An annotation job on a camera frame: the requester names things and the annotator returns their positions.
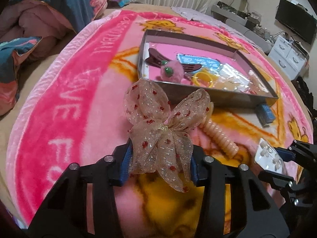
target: pink quilt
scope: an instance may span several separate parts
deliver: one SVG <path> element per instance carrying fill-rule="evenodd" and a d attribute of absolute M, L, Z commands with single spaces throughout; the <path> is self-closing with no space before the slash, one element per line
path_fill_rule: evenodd
<path fill-rule="evenodd" d="M 212 115 L 239 153 L 227 158 L 196 129 L 193 143 L 222 163 L 248 164 L 257 173 L 253 155 L 260 138 L 273 146 L 288 147 L 293 139 L 312 142 L 312 131 L 291 90 L 278 72 L 246 41 L 223 28 L 187 21 L 167 14 L 115 11 L 85 27 L 60 53 L 29 95 L 13 127 L 7 151 L 7 183 L 13 202 L 29 224 L 42 200 L 72 162 L 95 163 L 124 144 L 131 124 L 123 112 L 123 96 L 137 81 L 137 56 L 147 29 L 162 29 L 201 36 L 235 47 L 259 69 L 279 96 L 272 107 L 276 116 L 263 129 L 253 110 L 216 109 Z M 293 163 L 286 174 L 297 179 Z M 133 176 L 115 189 L 121 227 L 126 237 L 193 237 L 203 188 L 189 185 L 180 193 L 156 173 Z M 283 202 L 273 195 L 276 203 Z M 226 193 L 226 227 L 231 216 Z"/>

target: television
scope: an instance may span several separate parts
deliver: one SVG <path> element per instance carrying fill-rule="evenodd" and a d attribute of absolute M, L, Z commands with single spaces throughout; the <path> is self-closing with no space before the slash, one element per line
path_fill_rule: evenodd
<path fill-rule="evenodd" d="M 275 18 L 308 44 L 312 44 L 317 31 L 317 20 L 301 7 L 280 0 Z"/>

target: green eye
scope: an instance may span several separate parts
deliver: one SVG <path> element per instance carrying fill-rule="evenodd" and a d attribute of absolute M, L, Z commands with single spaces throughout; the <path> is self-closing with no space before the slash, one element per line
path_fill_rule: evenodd
<path fill-rule="evenodd" d="M 169 78 L 172 77 L 174 74 L 174 71 L 171 67 L 165 67 L 164 71 L 165 71 L 165 75 Z"/>

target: beige coil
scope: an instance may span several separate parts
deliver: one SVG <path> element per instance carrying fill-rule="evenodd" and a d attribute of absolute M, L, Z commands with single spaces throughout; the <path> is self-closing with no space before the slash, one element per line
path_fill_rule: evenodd
<path fill-rule="evenodd" d="M 210 109 L 205 119 L 201 122 L 199 127 L 207 134 L 213 141 L 223 150 L 229 157 L 233 158 L 238 153 L 238 146 L 232 142 L 222 131 L 222 129 L 212 121 L 210 118 L 213 112 L 213 103 L 210 103 Z"/>

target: drawer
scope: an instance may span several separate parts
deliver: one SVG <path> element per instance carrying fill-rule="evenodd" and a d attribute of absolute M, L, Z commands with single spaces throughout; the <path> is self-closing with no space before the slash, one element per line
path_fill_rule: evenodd
<path fill-rule="evenodd" d="M 275 63 L 283 70 L 283 72 L 289 77 L 290 80 L 296 78 L 299 71 L 291 66 L 281 55 L 273 48 L 268 55 Z"/>
<path fill-rule="evenodd" d="M 294 49 L 291 49 L 288 56 L 286 57 L 286 61 L 298 71 L 300 71 L 306 63 L 305 58 L 301 54 L 297 53 Z"/>
<path fill-rule="evenodd" d="M 274 48 L 283 57 L 286 57 L 292 49 L 291 46 L 287 43 L 287 41 L 283 40 L 280 36 L 275 42 Z"/>

